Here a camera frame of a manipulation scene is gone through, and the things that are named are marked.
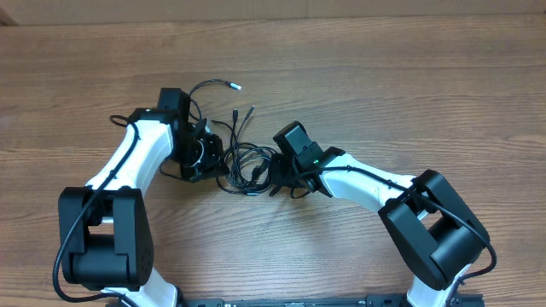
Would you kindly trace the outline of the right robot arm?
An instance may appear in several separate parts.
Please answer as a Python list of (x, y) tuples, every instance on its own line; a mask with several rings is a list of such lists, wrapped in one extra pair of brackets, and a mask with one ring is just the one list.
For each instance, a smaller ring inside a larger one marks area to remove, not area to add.
[(470, 272), (490, 236), (445, 177), (426, 170), (397, 175), (358, 161), (340, 148), (323, 150), (298, 121), (277, 132), (271, 162), (276, 188), (303, 188), (350, 200), (376, 213), (414, 275), (406, 293), (368, 294), (363, 306), (482, 306), (480, 294), (460, 294), (465, 280), (491, 272), (495, 264)]

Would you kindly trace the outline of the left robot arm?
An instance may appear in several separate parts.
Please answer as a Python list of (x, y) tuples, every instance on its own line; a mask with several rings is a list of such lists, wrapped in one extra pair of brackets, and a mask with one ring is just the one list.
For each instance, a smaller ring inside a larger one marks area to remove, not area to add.
[(144, 196), (167, 161), (177, 179), (199, 182), (229, 168), (208, 119), (189, 120), (191, 97), (160, 90), (155, 108), (111, 116), (126, 133), (107, 164), (83, 187), (58, 200), (61, 245), (52, 269), (56, 294), (69, 303), (113, 298), (118, 306), (183, 306), (183, 294), (154, 268), (154, 243)]

